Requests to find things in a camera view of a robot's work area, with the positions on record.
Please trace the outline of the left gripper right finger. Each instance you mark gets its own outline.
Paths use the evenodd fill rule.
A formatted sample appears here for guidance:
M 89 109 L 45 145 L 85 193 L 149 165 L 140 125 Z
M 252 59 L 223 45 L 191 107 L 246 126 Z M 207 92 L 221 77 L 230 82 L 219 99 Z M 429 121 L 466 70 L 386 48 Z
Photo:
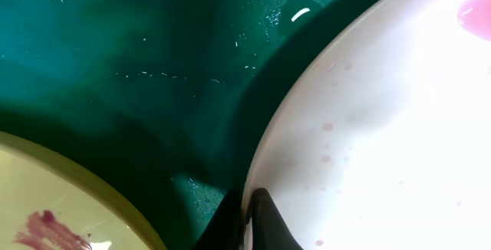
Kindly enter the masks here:
M 267 189 L 252 193 L 245 218 L 252 220 L 252 250 L 302 250 Z

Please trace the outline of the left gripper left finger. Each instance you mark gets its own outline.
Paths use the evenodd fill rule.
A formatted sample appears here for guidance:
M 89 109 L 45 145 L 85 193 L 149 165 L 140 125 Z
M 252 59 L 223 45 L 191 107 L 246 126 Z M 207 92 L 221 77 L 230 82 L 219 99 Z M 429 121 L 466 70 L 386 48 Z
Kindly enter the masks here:
M 242 234 L 241 198 L 235 189 L 223 197 L 192 250 L 238 250 Z

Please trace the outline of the pink plate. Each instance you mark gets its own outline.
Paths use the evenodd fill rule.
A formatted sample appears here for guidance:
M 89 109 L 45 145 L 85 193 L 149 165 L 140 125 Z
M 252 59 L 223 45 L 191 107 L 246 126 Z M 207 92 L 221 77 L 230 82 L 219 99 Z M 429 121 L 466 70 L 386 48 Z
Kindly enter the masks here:
M 489 0 L 380 0 L 270 121 L 243 199 L 267 189 L 304 249 L 490 247 Z

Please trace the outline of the yellow plate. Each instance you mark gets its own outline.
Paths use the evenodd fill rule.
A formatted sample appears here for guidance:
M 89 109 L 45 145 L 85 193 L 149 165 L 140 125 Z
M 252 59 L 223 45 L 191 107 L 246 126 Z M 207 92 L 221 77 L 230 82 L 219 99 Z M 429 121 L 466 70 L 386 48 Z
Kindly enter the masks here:
M 3 249 L 164 249 L 144 216 L 76 162 L 1 134 Z

